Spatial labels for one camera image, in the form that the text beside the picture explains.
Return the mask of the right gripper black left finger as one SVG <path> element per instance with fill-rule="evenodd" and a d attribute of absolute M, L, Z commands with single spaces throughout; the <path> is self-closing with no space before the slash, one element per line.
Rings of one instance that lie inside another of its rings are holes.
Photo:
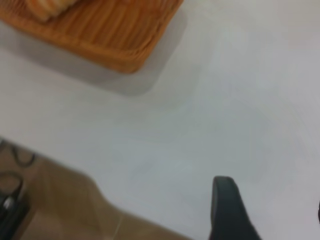
<path fill-rule="evenodd" d="M 212 186 L 210 240 L 259 240 L 240 190 L 229 176 L 215 176 Z"/>

